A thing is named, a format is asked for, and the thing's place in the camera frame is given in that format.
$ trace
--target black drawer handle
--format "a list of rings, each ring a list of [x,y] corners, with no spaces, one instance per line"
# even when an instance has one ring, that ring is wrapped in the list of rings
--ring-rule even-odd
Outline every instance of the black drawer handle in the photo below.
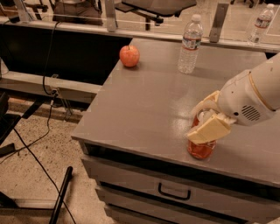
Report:
[[[187,190],[187,195],[186,197],[179,197],[179,196],[176,196],[176,195],[173,195],[173,194],[169,194],[167,192],[163,192],[161,190],[161,183],[158,184],[158,191],[160,194],[164,195],[164,196],[167,196],[167,197],[171,197],[171,198],[174,198],[175,200],[189,200],[191,198],[191,191],[190,190]]]

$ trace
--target apple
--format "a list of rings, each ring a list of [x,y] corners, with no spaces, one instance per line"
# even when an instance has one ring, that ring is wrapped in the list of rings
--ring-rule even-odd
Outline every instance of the apple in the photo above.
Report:
[[[120,60],[126,67],[134,67],[140,59],[140,52],[134,45],[125,45],[120,51]]]

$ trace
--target robotic hand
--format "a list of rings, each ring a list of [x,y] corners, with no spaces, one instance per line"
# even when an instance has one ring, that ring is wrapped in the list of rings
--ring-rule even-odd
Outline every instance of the robotic hand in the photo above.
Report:
[[[230,133],[231,125],[254,125],[270,119],[280,109],[280,53],[252,70],[244,70],[196,105],[199,125],[186,137],[203,144]]]

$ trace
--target drawer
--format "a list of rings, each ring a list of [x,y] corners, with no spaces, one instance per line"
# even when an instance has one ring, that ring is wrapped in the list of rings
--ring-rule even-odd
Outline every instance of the drawer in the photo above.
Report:
[[[267,223],[280,216],[278,202],[217,186],[206,185],[161,172],[84,155],[82,162],[92,179],[155,195],[193,207],[201,207],[246,221]]]
[[[129,209],[139,214],[146,214],[172,223],[199,223],[199,224],[236,224],[231,221],[210,216],[204,213],[194,212],[179,206],[165,204],[154,199],[137,196],[128,192],[122,192],[112,187],[97,186],[95,188],[99,199],[106,204]]]
[[[134,213],[117,206],[106,205],[104,210],[107,216],[125,224],[173,224],[173,222],[156,219],[140,213]]]

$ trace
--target speaker grille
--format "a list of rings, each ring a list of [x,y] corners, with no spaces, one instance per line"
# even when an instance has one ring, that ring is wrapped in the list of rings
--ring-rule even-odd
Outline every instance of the speaker grille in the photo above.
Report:
[[[250,121],[257,121],[261,114],[252,106],[243,106],[242,114]]]

